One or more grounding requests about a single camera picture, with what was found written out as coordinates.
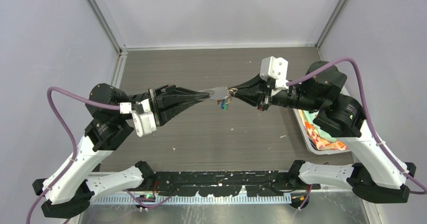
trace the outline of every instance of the gray wood grain tabletop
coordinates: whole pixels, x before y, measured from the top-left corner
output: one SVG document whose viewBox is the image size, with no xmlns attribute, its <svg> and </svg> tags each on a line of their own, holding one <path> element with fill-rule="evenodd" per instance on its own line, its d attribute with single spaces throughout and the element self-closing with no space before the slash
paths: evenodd
<svg viewBox="0 0 427 224">
<path fill-rule="evenodd" d="M 120 88 L 130 95 L 166 84 L 195 91 L 238 85 L 256 76 L 269 56 L 289 62 L 288 80 L 320 60 L 314 47 L 130 51 Z M 154 171 L 287 170 L 294 160 L 352 163 L 349 153 L 308 152 L 291 109 L 261 112 L 238 99 L 227 111 L 213 100 L 196 104 L 151 136 L 132 133 L 101 171 L 121 171 L 139 160 Z"/>
</svg>

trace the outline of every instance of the robotic arm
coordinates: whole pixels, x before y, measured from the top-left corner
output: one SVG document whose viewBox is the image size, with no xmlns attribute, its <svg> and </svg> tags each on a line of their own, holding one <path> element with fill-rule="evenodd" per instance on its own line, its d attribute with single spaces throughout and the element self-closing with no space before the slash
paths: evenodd
<svg viewBox="0 0 427 224">
<path fill-rule="evenodd" d="M 313 63 L 307 74 L 326 63 Z M 137 135 L 142 137 L 152 134 L 194 104 L 211 97 L 210 93 L 175 85 L 128 96 L 120 89 L 99 84 L 92 89 L 89 99 L 120 106 L 120 111 L 86 105 L 94 119 L 86 127 L 78 144 L 74 164 L 45 194 L 47 200 L 42 204 L 44 215 L 70 218 L 82 213 L 99 198 L 130 188 L 153 190 L 154 182 L 165 180 L 167 182 L 162 183 L 162 187 L 157 187 L 159 194 L 189 196 L 204 190 L 206 195 L 235 196 L 242 186 L 246 186 L 248 196 L 272 196 L 283 195 L 283 190 L 306 189 L 311 184 L 319 188 L 317 184 L 326 184 L 351 189 L 360 198 L 373 203 L 407 202 L 410 190 L 405 185 L 406 177 L 377 145 L 367 127 L 363 107 L 356 99 L 340 93 L 346 75 L 333 66 L 301 84 L 287 86 L 287 67 L 288 62 L 283 58 L 264 59 L 260 74 L 233 87 L 237 90 L 233 97 L 261 111 L 276 105 L 318 112 L 314 123 L 345 142 L 360 163 L 330 166 L 296 160 L 288 172 L 258 171 L 255 175 L 235 172 L 233 175 L 233 172 L 155 173 L 146 162 L 140 161 L 119 173 L 99 178 L 88 177 L 132 133 L 133 128 L 127 124 L 127 120 L 133 122 Z M 49 178 L 34 181 L 33 189 L 37 195 L 49 188 L 72 157 L 70 155 Z M 413 163 L 404 163 L 393 157 L 407 173 L 414 175 L 416 167 Z"/>
</svg>

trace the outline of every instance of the reflective metal surface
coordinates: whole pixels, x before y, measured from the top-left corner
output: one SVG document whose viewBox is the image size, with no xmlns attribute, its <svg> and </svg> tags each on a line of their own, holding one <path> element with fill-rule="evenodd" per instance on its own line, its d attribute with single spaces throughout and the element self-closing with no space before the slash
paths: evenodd
<svg viewBox="0 0 427 224">
<path fill-rule="evenodd" d="M 92 205 L 79 223 L 369 223 L 362 200 L 352 192 L 313 192 L 293 218 L 295 211 L 287 204 L 164 205 L 142 212 L 133 205 Z"/>
</svg>

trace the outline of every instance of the purple cable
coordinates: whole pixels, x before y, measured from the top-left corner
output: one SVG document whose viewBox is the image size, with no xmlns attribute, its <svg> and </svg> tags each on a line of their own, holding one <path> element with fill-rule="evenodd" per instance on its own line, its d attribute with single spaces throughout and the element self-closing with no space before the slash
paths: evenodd
<svg viewBox="0 0 427 224">
<path fill-rule="evenodd" d="M 66 95 L 66 96 L 71 97 L 73 99 L 76 99 L 80 102 L 84 102 L 86 104 L 89 104 L 89 105 L 92 105 L 95 107 L 105 108 L 105 109 L 109 109 L 109 110 L 117 110 L 117 111 L 120 110 L 120 106 L 112 106 L 112 105 L 102 104 L 99 102 L 94 102 L 94 101 L 85 99 L 83 97 L 77 96 L 71 92 L 68 92 L 68 91 L 61 89 L 61 88 L 58 88 L 58 87 L 49 87 L 49 89 L 47 89 L 47 101 L 49 102 L 50 108 L 52 109 L 55 116 L 58 118 L 61 125 L 64 127 L 65 131 L 67 132 L 67 134 L 71 140 L 71 143 L 73 145 L 73 154 L 71 157 L 72 160 L 69 161 L 69 163 L 66 165 L 66 167 L 58 174 L 58 176 L 55 179 L 53 179 L 53 181 L 47 186 L 47 188 L 36 198 L 34 203 L 31 205 L 31 207 L 27 213 L 26 224 L 30 224 L 31 215 L 32 215 L 34 209 L 36 208 L 36 205 L 40 202 L 40 200 L 44 197 L 44 195 L 50 189 L 52 189 L 52 186 L 54 186 L 58 182 L 58 180 L 68 171 L 68 169 L 70 169 L 71 165 L 73 165 L 73 163 L 74 163 L 74 159 L 76 159 L 76 156 L 77 156 L 76 139 L 74 138 L 73 133 L 71 132 L 70 128 L 65 123 L 61 114 L 58 112 L 58 109 L 55 107 L 55 104 L 53 103 L 53 99 L 52 99 L 52 92 L 59 92 L 63 95 Z"/>
<path fill-rule="evenodd" d="M 362 84 L 362 75 L 359 71 L 359 67 L 356 64 L 356 61 L 350 57 L 343 57 L 343 58 L 339 58 L 335 61 L 331 61 L 329 63 L 327 63 L 326 65 L 318 68 L 317 70 L 311 72 L 310 74 L 307 74 L 297 80 L 291 81 L 286 83 L 287 86 L 293 86 L 296 84 L 299 84 L 303 81 L 306 81 L 310 78 L 312 78 L 313 76 L 319 74 L 320 72 L 323 72 L 324 70 L 330 68 L 333 65 L 336 65 L 340 62 L 343 61 L 348 61 L 351 63 L 351 65 L 354 68 L 354 72 L 356 74 L 356 78 L 358 80 L 358 86 L 359 86 L 359 92 L 360 92 L 360 96 L 361 96 L 361 101 L 362 101 L 362 106 L 363 106 L 363 110 L 365 113 L 365 117 L 366 117 L 366 123 L 368 125 L 369 131 L 371 131 L 372 136 L 374 137 L 375 141 L 377 143 L 381 143 L 380 138 L 377 135 L 377 132 L 375 131 L 374 125 L 372 123 L 371 120 L 371 116 L 369 114 L 368 111 L 368 105 L 366 104 L 366 98 L 365 98 L 365 90 L 363 89 L 363 84 Z M 400 173 L 402 173 L 406 178 L 410 179 L 413 183 L 415 183 L 417 186 L 419 186 L 422 191 L 411 191 L 411 194 L 417 194 L 417 195 L 425 195 L 427 194 L 427 187 L 425 187 L 421 182 L 419 182 L 418 180 L 416 180 L 414 177 L 412 177 L 410 174 L 406 173 L 406 171 L 400 166 L 400 164 L 393 158 L 393 156 L 391 155 L 391 153 L 386 149 L 386 147 L 383 144 L 380 144 L 380 149 L 383 151 L 383 153 L 387 156 L 387 158 L 394 164 L 394 166 L 396 166 L 396 168 L 400 171 Z"/>
<path fill-rule="evenodd" d="M 128 190 L 124 190 L 124 192 L 126 192 L 127 194 L 129 194 L 131 197 L 132 197 L 132 199 L 136 202 L 136 203 L 138 203 L 140 206 L 142 206 L 142 207 L 145 207 L 145 208 L 150 208 L 150 209 L 152 209 L 152 208 L 156 208 L 156 207 L 158 207 L 159 205 L 161 205 L 161 204 L 163 204 L 163 203 L 165 203 L 166 201 L 168 201 L 171 197 L 172 197 L 172 195 L 170 195 L 170 196 L 168 196 L 168 198 L 166 198 L 166 199 L 164 199 L 164 200 L 162 200 L 162 201 L 160 201 L 159 203 L 157 203 L 157 204 L 154 204 L 154 205 L 145 205 L 145 204 L 143 204 L 142 202 L 140 202 L 130 191 L 128 191 Z"/>
</svg>

